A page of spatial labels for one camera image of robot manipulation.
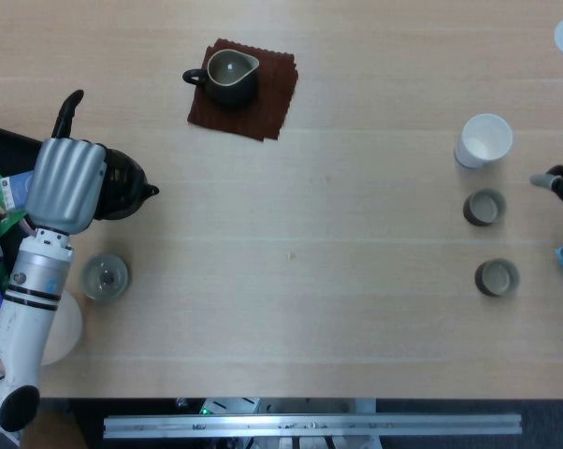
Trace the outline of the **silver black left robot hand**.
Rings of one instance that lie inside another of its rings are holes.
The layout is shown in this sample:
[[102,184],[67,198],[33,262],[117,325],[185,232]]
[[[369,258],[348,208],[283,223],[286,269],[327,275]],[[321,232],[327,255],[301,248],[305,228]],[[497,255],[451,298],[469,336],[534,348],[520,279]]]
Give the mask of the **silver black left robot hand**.
[[107,170],[107,149],[70,136],[83,97],[82,90],[67,97],[37,155],[24,207],[36,228],[76,235],[94,219]]

